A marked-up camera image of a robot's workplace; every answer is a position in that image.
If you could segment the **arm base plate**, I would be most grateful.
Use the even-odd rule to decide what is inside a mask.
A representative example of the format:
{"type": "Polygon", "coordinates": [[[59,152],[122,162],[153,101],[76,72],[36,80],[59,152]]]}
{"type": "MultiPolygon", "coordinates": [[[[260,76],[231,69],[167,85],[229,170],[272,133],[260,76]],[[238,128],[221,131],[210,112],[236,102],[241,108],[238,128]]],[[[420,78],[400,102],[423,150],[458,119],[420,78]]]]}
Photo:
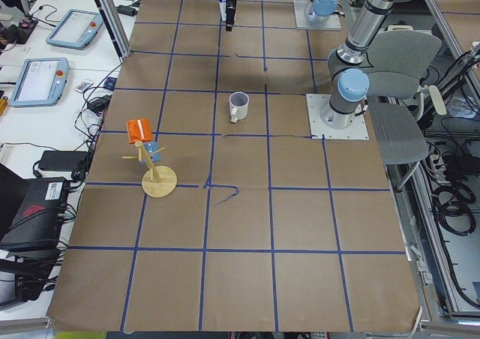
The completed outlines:
{"type": "Polygon", "coordinates": [[[306,0],[295,0],[293,2],[295,23],[297,29],[340,31],[341,22],[339,16],[333,13],[329,16],[306,15],[306,9],[310,4],[306,0]]]}
{"type": "Polygon", "coordinates": [[[306,94],[310,135],[317,140],[369,140],[362,105],[350,114],[330,106],[330,94],[306,94]]]}

